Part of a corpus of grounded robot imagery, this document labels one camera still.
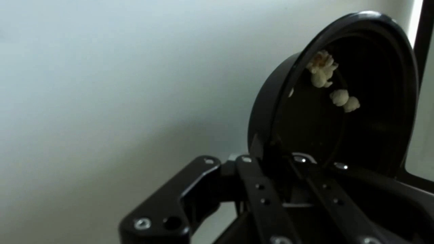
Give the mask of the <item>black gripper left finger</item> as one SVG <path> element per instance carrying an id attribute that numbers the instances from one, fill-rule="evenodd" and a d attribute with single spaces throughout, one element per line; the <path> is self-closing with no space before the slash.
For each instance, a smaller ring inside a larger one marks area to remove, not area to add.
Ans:
<path id="1" fill-rule="evenodd" d="M 263 175 L 259 162 L 242 154 L 236 158 L 236 168 L 260 244 L 301 244 L 293 221 L 282 207 L 272 183 Z"/>

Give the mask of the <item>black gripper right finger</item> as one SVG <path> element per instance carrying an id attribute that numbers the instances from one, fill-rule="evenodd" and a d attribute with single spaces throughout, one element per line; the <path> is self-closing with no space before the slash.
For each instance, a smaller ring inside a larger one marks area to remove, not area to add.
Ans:
<path id="1" fill-rule="evenodd" d="M 348 244 L 389 244 L 343 187 L 310 154 L 293 152 L 290 166 L 307 184 Z"/>

